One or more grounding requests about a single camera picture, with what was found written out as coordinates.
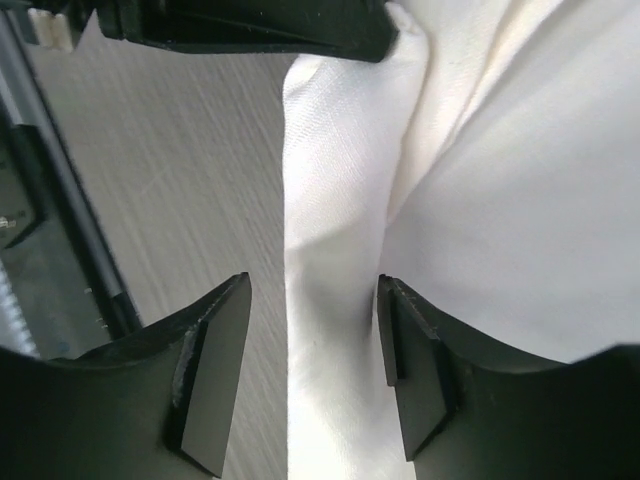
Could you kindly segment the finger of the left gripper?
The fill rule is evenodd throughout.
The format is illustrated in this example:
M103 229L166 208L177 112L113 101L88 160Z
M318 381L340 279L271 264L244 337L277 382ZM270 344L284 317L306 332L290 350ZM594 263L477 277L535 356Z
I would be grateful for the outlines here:
M382 1L101 1L102 34L184 54L291 53L377 63L398 30Z

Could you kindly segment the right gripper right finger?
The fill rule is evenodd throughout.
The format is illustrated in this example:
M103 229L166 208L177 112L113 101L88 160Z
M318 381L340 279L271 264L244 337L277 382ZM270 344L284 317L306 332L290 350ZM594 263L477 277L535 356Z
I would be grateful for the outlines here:
M637 346L555 362L464 324L387 275L377 313L418 478L638 477Z

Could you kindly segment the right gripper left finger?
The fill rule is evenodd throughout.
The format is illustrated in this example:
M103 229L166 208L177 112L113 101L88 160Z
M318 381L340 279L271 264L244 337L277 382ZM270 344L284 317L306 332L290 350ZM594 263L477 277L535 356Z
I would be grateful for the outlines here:
M1 353L5 479L218 479L251 309L247 273L74 360Z

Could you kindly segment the white cloth napkin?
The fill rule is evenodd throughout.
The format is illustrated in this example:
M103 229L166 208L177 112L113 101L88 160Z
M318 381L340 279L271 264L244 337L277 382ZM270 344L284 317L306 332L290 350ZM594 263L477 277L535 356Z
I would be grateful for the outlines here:
M288 475L410 479L378 276L520 349L639 339L639 5L400 1L283 89Z

